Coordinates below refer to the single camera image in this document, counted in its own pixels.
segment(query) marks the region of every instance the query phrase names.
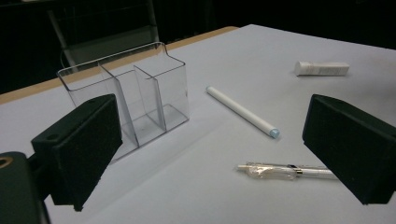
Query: table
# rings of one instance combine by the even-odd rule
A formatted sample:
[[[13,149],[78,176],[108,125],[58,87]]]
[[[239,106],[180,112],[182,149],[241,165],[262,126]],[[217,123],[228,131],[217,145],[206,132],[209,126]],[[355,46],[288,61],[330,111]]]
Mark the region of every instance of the table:
[[[302,132],[312,94],[396,125],[396,51],[249,25],[169,54],[187,65],[191,119],[110,165],[81,213],[46,200],[53,223],[393,223],[396,200],[361,205],[339,181],[258,180],[246,161],[322,165]],[[297,61],[345,62],[345,77],[297,77]],[[205,93],[223,91],[280,130],[272,139]],[[73,109],[62,86],[0,105],[0,150]]]

